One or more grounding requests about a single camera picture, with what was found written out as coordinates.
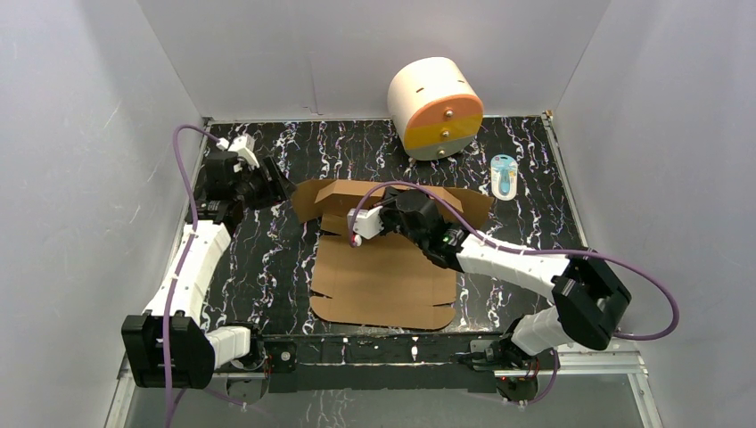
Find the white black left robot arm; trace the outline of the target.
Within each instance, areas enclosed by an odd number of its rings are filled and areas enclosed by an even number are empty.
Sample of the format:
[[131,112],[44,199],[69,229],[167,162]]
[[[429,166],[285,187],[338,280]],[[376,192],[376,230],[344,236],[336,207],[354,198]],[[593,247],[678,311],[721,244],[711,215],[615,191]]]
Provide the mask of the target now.
[[207,387],[214,372],[234,361],[255,371],[266,360],[257,327],[233,322],[201,329],[203,302],[222,256],[246,210],[287,201],[296,189],[269,157],[212,152],[198,193],[190,192],[187,222],[159,290],[139,315],[121,327],[127,360],[142,388]]

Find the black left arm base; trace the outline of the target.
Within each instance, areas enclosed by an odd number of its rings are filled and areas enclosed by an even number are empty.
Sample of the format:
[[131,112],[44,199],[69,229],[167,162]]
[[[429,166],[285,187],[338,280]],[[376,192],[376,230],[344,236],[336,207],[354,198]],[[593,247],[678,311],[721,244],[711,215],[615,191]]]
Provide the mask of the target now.
[[214,350],[216,370],[230,365],[264,375],[289,374],[296,370],[296,344],[265,338],[253,323],[235,322],[205,334]]

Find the brown cardboard box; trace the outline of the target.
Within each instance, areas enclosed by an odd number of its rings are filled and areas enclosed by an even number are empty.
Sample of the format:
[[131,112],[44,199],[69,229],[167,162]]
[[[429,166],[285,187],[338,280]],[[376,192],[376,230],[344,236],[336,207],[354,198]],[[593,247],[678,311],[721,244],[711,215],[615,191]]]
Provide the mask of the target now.
[[439,330],[455,317],[456,277],[435,266],[406,237],[389,233],[349,244],[348,213],[364,200],[373,207],[385,188],[375,182],[311,179],[299,184],[292,206],[302,223],[320,219],[309,299],[324,321]]

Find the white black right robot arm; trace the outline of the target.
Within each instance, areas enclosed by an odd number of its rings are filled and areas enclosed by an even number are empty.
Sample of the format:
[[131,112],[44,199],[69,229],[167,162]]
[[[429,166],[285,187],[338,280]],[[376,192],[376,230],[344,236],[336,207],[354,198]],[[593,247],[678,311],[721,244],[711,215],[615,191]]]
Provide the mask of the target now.
[[526,368],[547,349],[576,342],[605,350],[631,294],[607,263],[577,255],[532,255],[449,222],[421,190],[389,188],[376,207],[381,234],[405,236],[435,266],[485,275],[545,297],[550,307],[516,319],[500,342],[503,360]]

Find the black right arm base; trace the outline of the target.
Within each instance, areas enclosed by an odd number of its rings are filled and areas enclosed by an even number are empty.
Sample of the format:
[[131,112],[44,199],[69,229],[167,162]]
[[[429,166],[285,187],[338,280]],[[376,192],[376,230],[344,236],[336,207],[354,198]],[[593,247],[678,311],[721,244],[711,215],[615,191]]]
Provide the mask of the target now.
[[538,355],[531,356],[518,348],[512,341],[514,331],[522,322],[523,317],[516,318],[500,339],[486,341],[485,345],[478,345],[481,340],[470,341],[468,351],[457,352],[451,360],[463,364],[473,371],[515,370],[524,369],[524,375],[505,375],[497,378],[497,391],[506,402],[527,407],[542,400],[553,388],[561,368],[561,361],[555,348],[549,352],[553,372],[546,387],[538,387],[538,373],[540,359]]

